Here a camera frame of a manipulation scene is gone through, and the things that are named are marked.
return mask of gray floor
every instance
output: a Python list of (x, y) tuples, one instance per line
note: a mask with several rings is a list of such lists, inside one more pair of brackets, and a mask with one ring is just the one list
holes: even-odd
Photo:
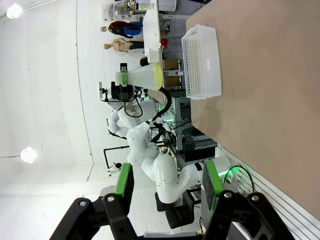
[[(179, 8), (176, 12), (170, 12), (173, 15), (189, 15), (192, 16), (196, 13), (204, 4), (189, 0), (180, 0)], [(168, 36), (184, 36), (186, 34), (186, 21), (172, 19), (170, 21), (170, 32)], [(182, 54), (182, 44), (181, 39), (168, 39), (167, 49), (164, 50), (165, 59), (180, 59), (181, 69), (183, 66), (183, 54)]]

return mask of tabletop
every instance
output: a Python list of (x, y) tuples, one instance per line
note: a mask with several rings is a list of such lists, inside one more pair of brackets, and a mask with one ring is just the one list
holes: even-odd
[(187, 22), (216, 29), (222, 95), (192, 124), (320, 219), (320, 1), (214, 0)]

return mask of red object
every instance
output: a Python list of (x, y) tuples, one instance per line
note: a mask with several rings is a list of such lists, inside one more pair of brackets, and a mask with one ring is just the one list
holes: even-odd
[(162, 46), (164, 46), (164, 49), (167, 49), (168, 47), (168, 39), (161, 39), (160, 43)]

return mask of clear plastic bin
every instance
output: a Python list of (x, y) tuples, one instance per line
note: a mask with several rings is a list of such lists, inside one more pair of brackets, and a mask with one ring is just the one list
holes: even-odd
[(187, 98), (199, 100), (221, 95), (216, 29), (197, 24), (181, 39)]

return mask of screw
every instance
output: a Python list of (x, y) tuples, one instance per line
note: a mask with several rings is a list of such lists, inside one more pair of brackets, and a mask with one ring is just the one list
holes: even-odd
[(227, 191), (223, 196), (228, 199), (232, 197), (232, 193)]
[(251, 198), (253, 201), (258, 201), (259, 200), (259, 197), (257, 195), (253, 195), (252, 198)]
[(115, 198), (113, 196), (108, 196), (108, 198), (107, 198), (108, 202), (112, 202), (113, 200), (115, 200)]

